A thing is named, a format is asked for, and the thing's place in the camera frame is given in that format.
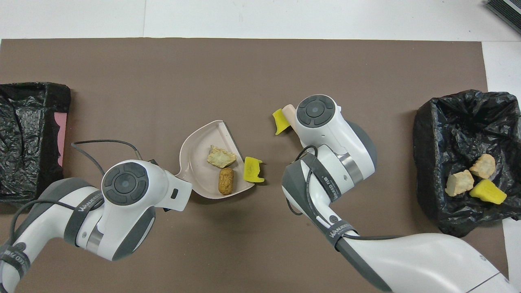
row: brown cardboard surface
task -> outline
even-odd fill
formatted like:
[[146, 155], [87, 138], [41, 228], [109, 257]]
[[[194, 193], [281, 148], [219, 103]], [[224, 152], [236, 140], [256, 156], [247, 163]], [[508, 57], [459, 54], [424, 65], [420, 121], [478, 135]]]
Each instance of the brown cardboard surface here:
[[[311, 94], [334, 98], [374, 140], [378, 168], [332, 208], [364, 236], [438, 232], [415, 197], [415, 110], [431, 97], [487, 90], [480, 43], [419, 41], [2, 40], [0, 83], [24, 81], [72, 89], [66, 177], [99, 187], [95, 166], [67, 147], [87, 139], [129, 141], [176, 174], [184, 139], [223, 119], [242, 155], [264, 162], [266, 182], [223, 200], [192, 193], [183, 212], [158, 209], [143, 245], [118, 262], [51, 240], [17, 292], [377, 292], [289, 211], [281, 177], [301, 146], [291, 130], [274, 135], [271, 114]], [[119, 145], [85, 149], [105, 169], [133, 158]], [[501, 226], [464, 239], [507, 275]]]

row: yellow sponge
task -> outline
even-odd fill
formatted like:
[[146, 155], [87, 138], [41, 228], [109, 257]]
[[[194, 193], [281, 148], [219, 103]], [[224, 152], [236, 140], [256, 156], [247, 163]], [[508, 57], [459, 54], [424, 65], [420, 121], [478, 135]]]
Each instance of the yellow sponge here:
[[283, 132], [284, 129], [290, 125], [290, 123], [286, 120], [286, 117], [282, 113], [282, 109], [276, 110], [272, 116], [275, 118], [275, 125], [277, 126], [277, 132], [275, 132], [275, 135], [277, 136]]
[[470, 191], [470, 196], [483, 201], [501, 204], [506, 199], [506, 193], [497, 188], [492, 181], [483, 179]]
[[242, 179], [248, 182], [264, 182], [264, 178], [258, 176], [261, 171], [260, 163], [262, 163], [262, 161], [254, 157], [245, 157]]

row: white robotic arm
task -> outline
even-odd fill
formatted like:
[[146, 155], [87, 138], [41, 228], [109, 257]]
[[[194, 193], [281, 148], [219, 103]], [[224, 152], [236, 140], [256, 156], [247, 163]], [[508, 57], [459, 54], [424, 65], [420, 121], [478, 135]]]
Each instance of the white robotic arm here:
[[374, 286], [401, 293], [518, 292], [485, 257], [456, 237], [359, 236], [329, 205], [375, 171], [374, 144], [360, 127], [346, 122], [340, 107], [325, 95], [303, 100], [295, 121], [302, 145], [318, 147], [286, 168], [283, 192]]
[[43, 203], [31, 209], [0, 248], [0, 293], [15, 291], [52, 238], [64, 238], [110, 261], [130, 255], [148, 235], [155, 208], [182, 211], [191, 191], [191, 183], [141, 160], [110, 168], [102, 190], [79, 178], [51, 184], [38, 199]]

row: white floor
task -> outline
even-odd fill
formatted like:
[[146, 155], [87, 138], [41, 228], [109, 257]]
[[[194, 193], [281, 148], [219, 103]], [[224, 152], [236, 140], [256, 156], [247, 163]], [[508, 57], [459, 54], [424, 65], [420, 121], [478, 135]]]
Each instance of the white floor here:
[[[479, 41], [483, 46], [489, 91], [521, 96], [521, 34], [488, 11], [484, 3], [482, 0], [0, 0], [0, 39]], [[515, 227], [519, 230], [516, 235], [521, 235], [521, 223], [505, 226]], [[521, 275], [521, 268], [516, 269]]]

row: black trash bag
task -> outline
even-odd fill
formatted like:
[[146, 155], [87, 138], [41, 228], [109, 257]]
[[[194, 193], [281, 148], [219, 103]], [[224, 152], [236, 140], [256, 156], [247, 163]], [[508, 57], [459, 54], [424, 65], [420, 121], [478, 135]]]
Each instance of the black trash bag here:
[[[418, 203], [443, 233], [463, 237], [482, 223], [521, 215], [519, 117], [516, 97], [506, 92], [468, 90], [418, 109], [413, 128]], [[468, 191], [448, 196], [448, 176], [469, 169], [484, 153], [496, 161], [489, 179], [506, 200], [497, 205]]]
[[62, 84], [0, 84], [0, 202], [20, 206], [63, 179], [55, 112], [69, 112]]

